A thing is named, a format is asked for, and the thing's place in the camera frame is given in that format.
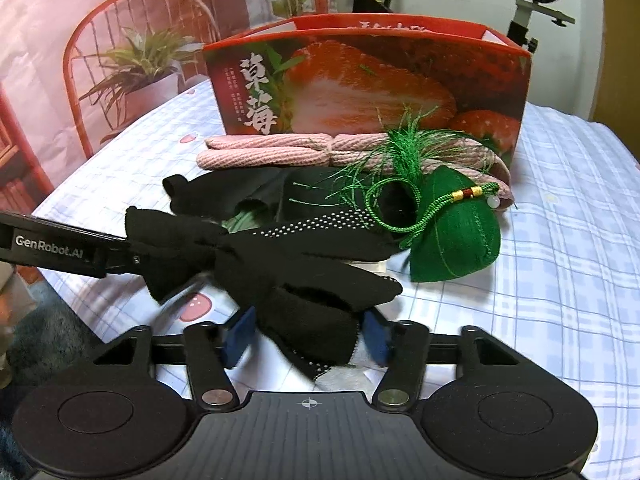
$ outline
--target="white wall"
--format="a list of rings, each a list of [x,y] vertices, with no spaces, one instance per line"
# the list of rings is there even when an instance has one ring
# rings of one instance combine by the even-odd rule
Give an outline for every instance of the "white wall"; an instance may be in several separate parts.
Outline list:
[[[349,12],[353,0],[337,0]],[[540,41],[534,56],[529,101],[588,118],[602,51],[603,0],[559,0],[549,5],[577,20],[561,28],[551,18],[532,16],[530,36]],[[394,0],[392,9],[484,23],[506,33],[515,0]]]

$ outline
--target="plaid tablecloth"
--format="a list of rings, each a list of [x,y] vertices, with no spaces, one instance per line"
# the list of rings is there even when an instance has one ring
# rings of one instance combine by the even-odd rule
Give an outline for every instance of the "plaid tablecloth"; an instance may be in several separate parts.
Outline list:
[[[149,113],[60,185],[36,215],[124,236],[129,205],[169,211],[161,181],[199,176],[195,157],[206,137],[222,134],[205,82]],[[408,280],[404,257],[388,272],[404,286],[383,306],[438,333],[480,326],[585,395],[600,423],[584,473],[591,480],[640,478],[640,170],[606,127],[527,105],[512,166],[517,207],[501,217],[502,250],[488,269],[445,283]],[[190,322],[220,322],[234,304],[205,286],[212,308],[193,320],[193,300],[162,307],[141,278],[103,280],[43,270],[60,296],[104,341],[132,326],[180,333]],[[382,371],[360,352],[354,367],[311,384],[274,344],[260,337],[231,372],[248,389],[311,391],[359,388],[371,393]],[[159,379],[188,396],[185,371]],[[428,369],[423,395],[452,380],[449,367]]]

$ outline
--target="silver screw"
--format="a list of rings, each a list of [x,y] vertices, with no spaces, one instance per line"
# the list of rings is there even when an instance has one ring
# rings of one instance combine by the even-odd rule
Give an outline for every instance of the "silver screw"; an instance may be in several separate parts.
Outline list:
[[[402,390],[384,390],[378,394],[378,400],[385,406],[402,406],[409,402],[409,394]]]
[[[227,390],[209,390],[202,394],[202,401],[211,406],[224,406],[234,400],[234,396]]]

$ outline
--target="gray carpet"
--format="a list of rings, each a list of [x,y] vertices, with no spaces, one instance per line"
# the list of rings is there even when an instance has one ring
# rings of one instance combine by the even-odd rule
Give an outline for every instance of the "gray carpet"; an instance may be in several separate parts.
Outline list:
[[[10,430],[20,400],[100,343],[48,283],[31,285],[30,291],[38,307],[16,327],[7,352],[14,378],[0,390],[0,480],[17,480],[31,472]]]

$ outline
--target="white plant pot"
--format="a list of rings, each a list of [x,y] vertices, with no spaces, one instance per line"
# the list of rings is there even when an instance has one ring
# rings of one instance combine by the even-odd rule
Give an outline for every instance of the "white plant pot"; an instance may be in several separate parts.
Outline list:
[[[178,74],[169,74],[126,96],[127,119],[137,119],[178,95]]]

